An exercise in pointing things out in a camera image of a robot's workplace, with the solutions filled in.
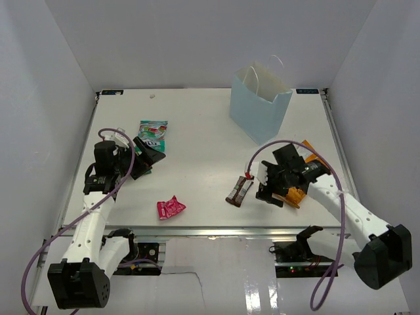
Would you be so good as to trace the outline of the orange Kettle chips bag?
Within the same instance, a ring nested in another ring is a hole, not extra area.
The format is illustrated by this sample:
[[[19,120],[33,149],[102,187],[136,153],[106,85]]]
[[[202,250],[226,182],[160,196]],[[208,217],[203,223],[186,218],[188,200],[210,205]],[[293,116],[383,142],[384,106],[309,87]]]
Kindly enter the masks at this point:
[[[311,182],[316,182],[316,178],[323,174],[324,163],[321,162],[317,155],[313,152],[314,148],[307,140],[301,142],[302,146],[294,144],[300,156],[303,157],[304,163],[310,167],[310,172],[307,174],[307,179],[309,184]],[[298,164],[289,164],[290,166],[298,166]],[[303,200],[306,194],[302,190],[296,188],[290,188],[286,194],[275,194],[273,197],[282,200],[283,203],[286,203],[294,208],[299,208],[299,203]]]

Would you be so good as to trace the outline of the green Fox's candy bag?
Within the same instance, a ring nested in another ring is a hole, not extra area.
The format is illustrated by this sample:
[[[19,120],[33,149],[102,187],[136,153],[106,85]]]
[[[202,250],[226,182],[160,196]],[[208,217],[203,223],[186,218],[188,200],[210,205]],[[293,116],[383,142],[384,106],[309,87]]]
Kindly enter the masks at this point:
[[[167,124],[168,121],[141,121],[137,136],[153,149],[165,153]]]

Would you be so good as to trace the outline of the brown chocolate bar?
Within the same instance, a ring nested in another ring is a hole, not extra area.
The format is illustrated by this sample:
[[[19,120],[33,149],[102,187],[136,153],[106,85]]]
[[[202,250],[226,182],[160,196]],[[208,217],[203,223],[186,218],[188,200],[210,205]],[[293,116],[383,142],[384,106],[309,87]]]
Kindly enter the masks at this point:
[[[225,201],[235,207],[241,207],[244,197],[248,190],[253,185],[253,180],[243,176],[239,176],[235,186],[229,195],[225,198]]]

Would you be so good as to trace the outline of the pink candy packet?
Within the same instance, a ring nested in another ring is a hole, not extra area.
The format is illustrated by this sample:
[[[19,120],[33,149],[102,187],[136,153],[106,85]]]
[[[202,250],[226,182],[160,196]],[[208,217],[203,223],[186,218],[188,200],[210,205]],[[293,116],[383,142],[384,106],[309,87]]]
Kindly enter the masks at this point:
[[[185,209],[186,206],[179,202],[176,196],[173,196],[169,201],[157,202],[157,212],[161,221],[170,219]]]

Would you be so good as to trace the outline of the light blue paper bag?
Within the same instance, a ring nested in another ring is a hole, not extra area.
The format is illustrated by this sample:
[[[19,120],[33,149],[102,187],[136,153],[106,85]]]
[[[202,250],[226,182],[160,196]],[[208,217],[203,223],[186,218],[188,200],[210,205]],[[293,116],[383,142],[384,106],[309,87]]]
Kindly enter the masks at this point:
[[[254,61],[233,76],[230,118],[262,145],[278,134],[292,95],[293,90],[268,64]]]

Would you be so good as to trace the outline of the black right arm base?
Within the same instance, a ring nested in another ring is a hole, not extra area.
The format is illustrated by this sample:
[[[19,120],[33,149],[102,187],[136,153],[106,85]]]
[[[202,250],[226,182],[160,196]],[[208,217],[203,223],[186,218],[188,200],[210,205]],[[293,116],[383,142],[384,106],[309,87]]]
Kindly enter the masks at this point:
[[[274,242],[268,251],[274,256],[277,279],[321,278],[333,262],[324,256],[303,253],[295,241]]]

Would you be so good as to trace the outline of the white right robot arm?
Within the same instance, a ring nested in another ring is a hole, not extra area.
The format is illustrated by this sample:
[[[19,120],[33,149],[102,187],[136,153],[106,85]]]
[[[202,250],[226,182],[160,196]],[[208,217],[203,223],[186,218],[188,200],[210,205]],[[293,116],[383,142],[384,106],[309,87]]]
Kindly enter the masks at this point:
[[[313,225],[297,234],[293,243],[279,248],[279,256],[306,262],[327,257],[352,267],[375,290],[412,268],[411,233],[404,225],[389,224],[346,193],[323,158],[306,162],[296,149],[298,142],[284,140],[282,145],[272,153],[275,163],[261,161],[257,172],[246,172],[259,182],[256,198],[282,207],[290,189],[302,190],[332,214],[351,239],[340,240]]]

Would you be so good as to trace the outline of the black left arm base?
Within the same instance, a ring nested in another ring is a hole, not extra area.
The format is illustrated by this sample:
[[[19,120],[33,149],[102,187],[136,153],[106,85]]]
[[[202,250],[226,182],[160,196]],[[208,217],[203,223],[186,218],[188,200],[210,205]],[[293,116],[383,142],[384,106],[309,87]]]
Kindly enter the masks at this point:
[[[136,256],[123,259],[115,276],[159,276],[159,243],[137,243]]]

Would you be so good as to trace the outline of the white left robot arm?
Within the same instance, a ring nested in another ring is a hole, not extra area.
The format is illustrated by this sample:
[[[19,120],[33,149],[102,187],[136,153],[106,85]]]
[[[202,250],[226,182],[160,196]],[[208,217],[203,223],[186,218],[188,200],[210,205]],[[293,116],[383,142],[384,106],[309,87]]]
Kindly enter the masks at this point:
[[[104,308],[110,297],[110,279],[121,263],[138,257],[136,236],[129,228],[104,235],[116,204],[119,184],[137,179],[165,158],[139,137],[128,143],[103,140],[94,146],[94,163],[85,173],[83,218],[59,263],[49,266],[47,277],[58,308]]]

